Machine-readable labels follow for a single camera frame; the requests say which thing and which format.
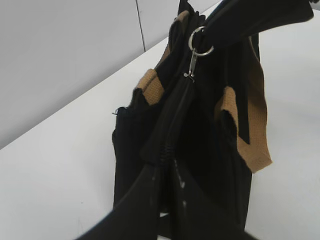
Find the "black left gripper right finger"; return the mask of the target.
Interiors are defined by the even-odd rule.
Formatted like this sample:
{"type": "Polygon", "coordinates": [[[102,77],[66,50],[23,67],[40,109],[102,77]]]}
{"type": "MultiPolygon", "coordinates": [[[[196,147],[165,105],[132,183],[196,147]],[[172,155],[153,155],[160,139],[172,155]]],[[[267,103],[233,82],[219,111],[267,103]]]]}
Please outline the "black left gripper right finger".
{"type": "Polygon", "coordinates": [[[313,0],[223,0],[197,33],[197,49],[223,49],[263,31],[314,17],[313,0]]]}

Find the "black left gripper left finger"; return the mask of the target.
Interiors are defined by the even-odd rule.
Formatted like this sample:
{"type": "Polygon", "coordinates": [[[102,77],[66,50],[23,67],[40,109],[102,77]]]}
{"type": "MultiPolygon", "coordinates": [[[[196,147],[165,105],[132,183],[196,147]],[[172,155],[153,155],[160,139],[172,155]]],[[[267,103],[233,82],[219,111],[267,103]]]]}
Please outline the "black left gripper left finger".
{"type": "Polygon", "coordinates": [[[101,222],[101,240],[155,240],[158,237],[162,193],[169,190],[168,214],[173,240],[251,240],[214,205],[191,177],[186,166],[174,161],[166,172],[146,165],[136,183],[101,222]]]}

